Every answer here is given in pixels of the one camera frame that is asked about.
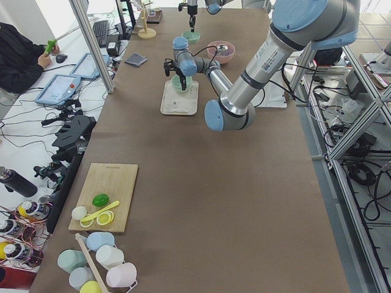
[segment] wooden stick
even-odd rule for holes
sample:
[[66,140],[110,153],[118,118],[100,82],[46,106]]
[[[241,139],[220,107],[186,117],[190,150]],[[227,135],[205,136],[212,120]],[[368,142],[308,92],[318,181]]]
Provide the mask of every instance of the wooden stick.
[[102,293],[109,293],[108,289],[106,288],[106,285],[104,284],[104,281],[102,280],[102,277],[100,277],[100,274],[98,272],[98,269],[97,269],[95,263],[93,262],[93,260],[90,256],[90,253],[88,252],[86,245],[83,242],[82,236],[79,233],[76,233],[75,238],[79,242],[81,251],[84,253],[84,256],[86,257],[88,265],[90,266],[91,271],[92,271],[95,279],[97,279],[98,285],[99,285],[100,289],[102,290]]
[[146,14],[146,11],[147,9],[144,7],[144,9],[142,10],[142,20],[144,21],[144,30],[145,30],[145,33],[148,32],[148,26],[147,26],[147,14]]

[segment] white plate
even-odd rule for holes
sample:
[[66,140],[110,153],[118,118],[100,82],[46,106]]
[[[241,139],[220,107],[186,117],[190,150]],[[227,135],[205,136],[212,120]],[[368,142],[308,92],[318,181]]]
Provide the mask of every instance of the white plate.
[[160,112],[164,115],[190,116],[197,113],[198,82],[193,81],[191,89],[186,93],[178,93],[171,84],[166,81]]

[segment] light blue cup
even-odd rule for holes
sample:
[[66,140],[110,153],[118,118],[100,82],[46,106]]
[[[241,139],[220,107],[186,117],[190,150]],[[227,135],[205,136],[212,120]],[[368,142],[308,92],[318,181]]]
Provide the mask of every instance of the light blue cup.
[[87,247],[93,251],[97,251],[104,245],[114,246],[114,235],[110,232],[94,232],[87,238]]
[[57,259],[57,264],[67,273],[72,273],[78,267],[85,267],[87,264],[86,257],[79,250],[64,250]]
[[69,276],[69,285],[78,292],[88,281],[95,281],[95,277],[89,267],[78,267]]

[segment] computer mouse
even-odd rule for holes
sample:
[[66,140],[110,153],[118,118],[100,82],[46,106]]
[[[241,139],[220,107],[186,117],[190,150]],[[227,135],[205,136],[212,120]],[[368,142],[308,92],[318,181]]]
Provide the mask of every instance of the computer mouse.
[[56,56],[56,62],[57,63],[62,63],[65,61],[65,59],[68,58],[68,55],[65,55],[65,54],[58,54]]

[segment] brown table surface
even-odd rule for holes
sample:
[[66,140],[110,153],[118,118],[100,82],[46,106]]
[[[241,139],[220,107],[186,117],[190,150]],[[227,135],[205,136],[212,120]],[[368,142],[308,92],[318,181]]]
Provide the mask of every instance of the brown table surface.
[[[191,51],[214,40],[233,43],[236,54],[222,69],[234,81],[268,25],[262,10],[212,16],[200,9],[201,39]],[[150,27],[155,38],[131,38],[125,58],[138,52],[148,61],[121,64],[30,292],[74,292],[57,257],[78,249],[68,224],[93,162],[139,165],[126,231],[116,235],[137,267],[133,292],[349,292],[294,103],[257,109],[247,130],[213,132],[203,109],[215,94],[198,74],[198,112],[162,115],[163,60],[188,29],[188,15],[164,9]]]

